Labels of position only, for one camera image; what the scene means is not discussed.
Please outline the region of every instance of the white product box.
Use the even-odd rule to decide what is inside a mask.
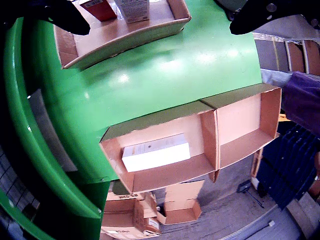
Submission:
[[[127,24],[150,18],[149,0],[114,0]]]
[[[129,173],[157,168],[187,159],[190,159],[190,149],[183,133],[126,146],[122,155],[123,164]]]

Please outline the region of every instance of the purple sleeve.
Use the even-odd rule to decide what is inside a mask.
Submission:
[[[320,137],[320,82],[294,72],[282,91],[287,118]]]

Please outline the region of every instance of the red box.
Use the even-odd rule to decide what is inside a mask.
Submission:
[[[82,0],[79,4],[100,22],[117,17],[107,0]]]

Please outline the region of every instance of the green surface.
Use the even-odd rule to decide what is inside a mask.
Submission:
[[[31,234],[36,239],[54,240],[54,238],[46,234],[44,231],[34,225],[25,215],[23,215],[20,210],[15,207],[12,202],[10,202],[10,200],[2,190],[0,190],[0,205],[11,216],[13,220],[20,224],[20,226],[22,226],[29,234]]]
[[[52,155],[31,111],[21,61],[22,24],[19,18],[7,31],[3,56],[6,97],[16,133],[38,173],[70,211],[100,219],[101,210],[75,186]]]
[[[61,69],[51,24],[24,26],[28,94],[41,88],[53,126],[86,181],[118,178],[99,147],[108,126],[262,82],[252,34],[231,35],[213,0],[186,3],[192,19],[181,33],[83,71]]]

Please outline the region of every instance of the gray floor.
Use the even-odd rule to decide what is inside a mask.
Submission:
[[[249,190],[252,195],[263,203],[264,208],[261,208],[247,193],[236,193],[238,185],[250,178],[251,164],[252,156],[249,156],[222,169],[216,183],[212,183],[207,175],[196,178],[196,180],[205,180],[198,195],[198,201],[202,209],[200,218],[197,221],[189,223],[162,225],[162,236],[157,239],[246,239],[252,233],[261,229],[262,226],[268,224],[271,213],[277,225],[267,230],[273,232],[274,236],[281,236],[278,239],[298,239],[301,232],[294,220],[291,219],[286,211],[281,213],[276,203],[269,196],[260,198],[253,188]],[[163,202],[164,190],[160,189],[154,191],[154,193],[157,197],[157,202]],[[257,221],[264,215],[267,217],[263,217],[257,224],[253,224],[245,231],[244,228],[247,225]],[[232,235],[237,231],[243,234]]]

